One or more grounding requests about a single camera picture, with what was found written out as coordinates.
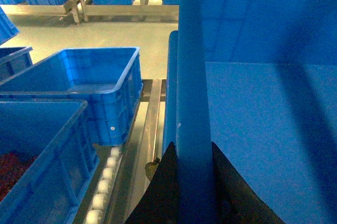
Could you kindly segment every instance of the metal shelf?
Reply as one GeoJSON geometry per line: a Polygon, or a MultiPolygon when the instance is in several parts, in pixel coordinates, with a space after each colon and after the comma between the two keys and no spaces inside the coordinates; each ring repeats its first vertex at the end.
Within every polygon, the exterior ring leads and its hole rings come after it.
{"type": "Polygon", "coordinates": [[[73,15],[74,22],[81,22],[80,13],[77,7],[80,0],[68,0],[63,5],[28,5],[22,3],[18,5],[0,5],[7,15],[38,15],[38,16],[68,16],[73,15]]]}
{"type": "Polygon", "coordinates": [[[149,5],[149,0],[140,0],[140,5],[92,5],[91,0],[81,0],[84,20],[88,16],[177,16],[178,5],[149,5]]]}
{"type": "MultiPolygon", "coordinates": [[[[158,127],[160,102],[165,101],[166,79],[143,80],[140,103],[148,103],[145,120],[135,127],[138,120],[138,108],[131,126],[129,137],[121,147],[121,160],[115,173],[112,194],[101,224],[124,223],[144,195],[149,181],[145,175],[145,164],[162,156],[162,129],[158,127]]],[[[82,201],[74,223],[85,223],[86,214],[91,206],[102,170],[110,155],[111,147],[95,146],[100,163],[82,201]]]]}

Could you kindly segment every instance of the red food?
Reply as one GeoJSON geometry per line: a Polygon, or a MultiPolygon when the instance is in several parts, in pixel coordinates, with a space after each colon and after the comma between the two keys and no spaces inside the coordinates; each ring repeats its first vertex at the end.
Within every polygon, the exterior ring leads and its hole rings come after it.
{"type": "Polygon", "coordinates": [[[37,157],[20,162],[14,153],[0,157],[0,201],[2,201],[37,157]]]}
{"type": "Polygon", "coordinates": [[[7,174],[13,167],[19,165],[20,160],[14,153],[7,153],[0,157],[0,175],[7,174]]]}

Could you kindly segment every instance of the stainless steel rack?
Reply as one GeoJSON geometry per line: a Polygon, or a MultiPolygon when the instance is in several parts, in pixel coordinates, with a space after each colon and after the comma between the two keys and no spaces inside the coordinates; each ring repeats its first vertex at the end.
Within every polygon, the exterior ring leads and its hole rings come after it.
{"type": "Polygon", "coordinates": [[[7,15],[37,15],[37,16],[68,16],[72,15],[74,22],[81,22],[78,3],[80,0],[68,0],[63,5],[28,5],[27,3],[17,5],[0,5],[7,15]]]}
{"type": "Polygon", "coordinates": [[[177,16],[178,5],[149,5],[149,0],[140,0],[140,5],[92,5],[91,0],[81,0],[84,20],[88,16],[177,16]]]}

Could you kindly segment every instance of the white roller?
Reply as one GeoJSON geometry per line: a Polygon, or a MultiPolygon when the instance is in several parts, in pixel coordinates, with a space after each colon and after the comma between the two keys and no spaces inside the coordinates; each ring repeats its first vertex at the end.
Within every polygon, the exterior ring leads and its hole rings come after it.
{"type": "Polygon", "coordinates": [[[106,194],[96,194],[93,199],[93,209],[103,210],[107,204],[106,194]]]}
{"type": "Polygon", "coordinates": [[[110,155],[112,157],[118,157],[120,155],[120,148],[119,147],[113,147],[111,149],[110,155]]]}
{"type": "Polygon", "coordinates": [[[117,157],[109,157],[106,162],[107,167],[115,168],[117,163],[117,157]]]}
{"type": "Polygon", "coordinates": [[[111,167],[104,168],[103,170],[103,179],[112,179],[114,175],[114,169],[111,167]]]}
{"type": "Polygon", "coordinates": [[[111,180],[103,179],[98,183],[98,193],[100,194],[108,194],[111,189],[111,180]]]}
{"type": "Polygon", "coordinates": [[[86,216],[86,224],[100,224],[103,218],[101,210],[90,210],[86,216]]]}

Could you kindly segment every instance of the floor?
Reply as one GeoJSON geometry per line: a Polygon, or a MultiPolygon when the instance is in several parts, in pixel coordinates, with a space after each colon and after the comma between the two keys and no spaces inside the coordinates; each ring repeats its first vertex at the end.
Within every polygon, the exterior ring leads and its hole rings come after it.
{"type": "MultiPolygon", "coordinates": [[[[58,17],[10,16],[11,21],[20,33],[1,47],[31,46],[31,57],[36,63],[64,48],[77,47],[119,47],[138,46],[141,48],[141,74],[143,79],[164,79],[167,68],[167,46],[170,32],[178,29],[175,17],[147,17],[139,21],[138,17],[95,17],[89,23],[76,25],[71,16],[62,21],[58,17]]],[[[158,130],[163,130],[165,103],[161,103],[158,130]]],[[[134,152],[142,138],[147,103],[141,103],[137,120],[134,123],[130,137],[130,146],[134,152]]],[[[96,171],[93,182],[82,202],[74,223],[83,223],[88,205],[95,190],[97,180],[110,151],[105,147],[96,146],[101,164],[96,171]]],[[[134,160],[129,160],[128,168],[133,169],[134,160]]],[[[122,194],[127,197],[127,183],[122,194]]],[[[130,200],[128,208],[121,203],[117,206],[116,217],[105,223],[123,223],[127,214],[137,205],[140,193],[130,200]]]]}
{"type": "Polygon", "coordinates": [[[91,18],[75,25],[71,17],[11,16],[20,33],[1,47],[31,46],[36,63],[64,48],[138,46],[141,48],[143,79],[166,78],[167,43],[171,31],[177,30],[174,18],[137,17],[91,18]]]}

